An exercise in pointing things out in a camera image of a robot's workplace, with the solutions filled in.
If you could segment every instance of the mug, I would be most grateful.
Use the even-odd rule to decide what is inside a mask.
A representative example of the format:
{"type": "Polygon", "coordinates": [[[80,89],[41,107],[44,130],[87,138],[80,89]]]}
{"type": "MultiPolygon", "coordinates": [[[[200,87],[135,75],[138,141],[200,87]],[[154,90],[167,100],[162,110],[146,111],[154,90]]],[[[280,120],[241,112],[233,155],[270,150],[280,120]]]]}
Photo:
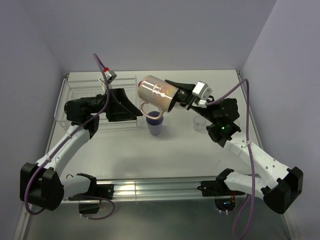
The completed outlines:
{"type": "Polygon", "coordinates": [[[173,101],[179,89],[155,76],[146,76],[139,85],[138,95],[143,101],[140,111],[147,118],[159,120],[165,112],[169,113],[175,106],[173,101]],[[150,116],[144,111],[145,104],[152,104],[159,109],[159,116],[150,116]]]}

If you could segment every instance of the white wall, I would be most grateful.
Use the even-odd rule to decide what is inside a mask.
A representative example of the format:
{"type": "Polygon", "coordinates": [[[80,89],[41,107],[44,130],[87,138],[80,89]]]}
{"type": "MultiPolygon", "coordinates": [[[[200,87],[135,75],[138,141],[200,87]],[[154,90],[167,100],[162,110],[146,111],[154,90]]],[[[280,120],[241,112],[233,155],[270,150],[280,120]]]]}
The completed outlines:
{"type": "Polygon", "coordinates": [[[64,71],[242,69],[276,0],[21,0],[64,71]]]}
{"type": "Polygon", "coordinates": [[[319,13],[319,0],[278,0],[243,69],[265,149],[304,172],[292,209],[306,240],[320,238],[319,13]]]}
{"type": "Polygon", "coordinates": [[[0,229],[13,238],[20,169],[44,154],[62,72],[18,0],[0,0],[0,229]]]}

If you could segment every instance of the purple cup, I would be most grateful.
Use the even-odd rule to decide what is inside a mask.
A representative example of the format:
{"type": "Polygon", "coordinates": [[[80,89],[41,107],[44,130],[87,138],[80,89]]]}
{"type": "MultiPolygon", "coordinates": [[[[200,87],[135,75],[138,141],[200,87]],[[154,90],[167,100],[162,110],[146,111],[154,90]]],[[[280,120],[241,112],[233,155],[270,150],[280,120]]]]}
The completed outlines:
{"type": "MultiPolygon", "coordinates": [[[[151,117],[158,117],[160,112],[158,111],[151,111],[148,113],[151,117]]],[[[148,117],[145,118],[146,124],[148,125],[148,129],[151,135],[156,136],[161,133],[162,123],[164,122],[164,117],[162,116],[158,120],[153,120],[148,117]]]]}

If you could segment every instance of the wire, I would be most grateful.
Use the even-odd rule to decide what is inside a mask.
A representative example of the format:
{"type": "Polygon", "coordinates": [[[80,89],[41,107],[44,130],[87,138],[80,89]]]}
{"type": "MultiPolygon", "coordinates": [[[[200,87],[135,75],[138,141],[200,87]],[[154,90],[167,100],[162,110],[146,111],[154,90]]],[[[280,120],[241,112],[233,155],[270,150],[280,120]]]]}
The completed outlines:
{"type": "Polygon", "coordinates": [[[110,88],[109,88],[109,84],[108,84],[108,81],[107,81],[107,77],[106,77],[106,74],[104,72],[104,69],[106,68],[104,66],[104,64],[101,62],[101,60],[99,59],[99,57],[97,56],[97,54],[93,54],[93,57],[94,57],[94,60],[96,61],[102,75],[103,75],[103,78],[104,78],[104,84],[105,84],[105,88],[106,88],[106,101],[105,101],[105,104],[103,106],[103,108],[95,115],[93,115],[91,118],[89,118],[87,121],[85,121],[83,124],[81,124],[80,126],[78,126],[75,130],[73,130],[71,133],[70,133],[70,137],[66,137],[57,147],[56,149],[49,155],[48,159],[46,159],[39,167],[38,169],[34,172],[34,174],[31,176],[27,186],[26,186],[26,189],[25,189],[25,193],[24,193],[24,206],[25,206],[25,209],[26,211],[30,214],[30,215],[38,215],[40,213],[42,213],[45,209],[42,208],[40,211],[37,211],[37,212],[34,212],[30,209],[29,207],[29,204],[28,204],[28,195],[29,195],[29,192],[30,192],[30,188],[31,188],[31,185],[33,183],[33,181],[35,180],[35,178],[37,177],[38,173],[45,167],[45,165],[47,165],[51,159],[60,151],[60,149],[78,132],[80,131],[86,124],[88,124],[89,122],[91,122],[93,119],[95,119],[98,115],[100,115],[101,113],[103,113],[107,106],[108,106],[108,103],[110,101],[110,88]]]}
{"type": "MultiPolygon", "coordinates": [[[[250,88],[249,88],[249,81],[247,78],[241,80],[237,85],[235,85],[230,91],[228,91],[225,95],[223,95],[222,97],[218,98],[215,101],[211,101],[211,102],[207,102],[206,105],[207,106],[211,106],[211,105],[215,105],[220,103],[223,99],[225,99],[226,97],[228,97],[231,93],[233,93],[239,86],[241,86],[242,84],[246,83],[246,121],[245,121],[245,138],[246,141],[249,141],[249,112],[250,112],[250,88]]],[[[255,166],[254,166],[254,158],[252,155],[252,150],[251,150],[251,146],[250,144],[247,145],[248,147],[248,152],[249,152],[249,157],[250,157],[250,163],[251,163],[251,176],[252,176],[252,192],[251,192],[251,197],[246,198],[245,202],[243,203],[241,209],[239,210],[239,213],[237,214],[233,226],[232,226],[232,235],[234,239],[238,239],[238,240],[242,240],[244,239],[244,237],[247,235],[251,222],[252,222],[252,217],[253,217],[253,213],[254,213],[254,207],[255,207],[255,190],[256,190],[256,179],[255,179],[255,166]],[[242,233],[242,235],[237,238],[236,237],[236,226],[238,224],[240,215],[242,213],[242,211],[244,210],[244,208],[246,207],[246,205],[248,204],[248,202],[251,201],[251,206],[250,206],[250,214],[248,217],[248,221],[247,224],[245,226],[245,229],[242,233]]]]}
{"type": "Polygon", "coordinates": [[[111,205],[112,205],[112,210],[111,210],[111,212],[108,213],[108,214],[105,215],[105,216],[102,216],[102,217],[91,217],[91,216],[87,216],[87,215],[81,214],[81,216],[84,217],[84,218],[86,218],[86,219],[89,219],[89,220],[102,220],[102,219],[106,219],[106,218],[110,217],[110,216],[114,213],[114,211],[115,211],[115,209],[116,209],[115,203],[114,203],[113,201],[107,199],[107,198],[98,197],[98,196],[85,196],[85,195],[81,195],[81,196],[82,196],[82,197],[85,197],[85,198],[88,198],[88,199],[95,199],[95,200],[100,200],[100,201],[107,201],[107,202],[111,203],[111,205]]]}

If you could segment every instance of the gray floor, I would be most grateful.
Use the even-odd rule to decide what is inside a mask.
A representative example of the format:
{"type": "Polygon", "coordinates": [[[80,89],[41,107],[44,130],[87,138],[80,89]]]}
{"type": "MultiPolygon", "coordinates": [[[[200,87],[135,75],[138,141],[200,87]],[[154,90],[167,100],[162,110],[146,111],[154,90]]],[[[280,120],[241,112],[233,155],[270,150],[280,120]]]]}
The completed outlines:
{"type": "MultiPolygon", "coordinates": [[[[25,240],[231,240],[236,213],[218,214],[213,199],[117,202],[114,214],[104,220],[79,217],[77,204],[44,211],[29,221],[25,240]]],[[[238,234],[246,225],[244,211],[238,234]]],[[[246,240],[289,240],[282,215],[256,200],[246,240]]]]}

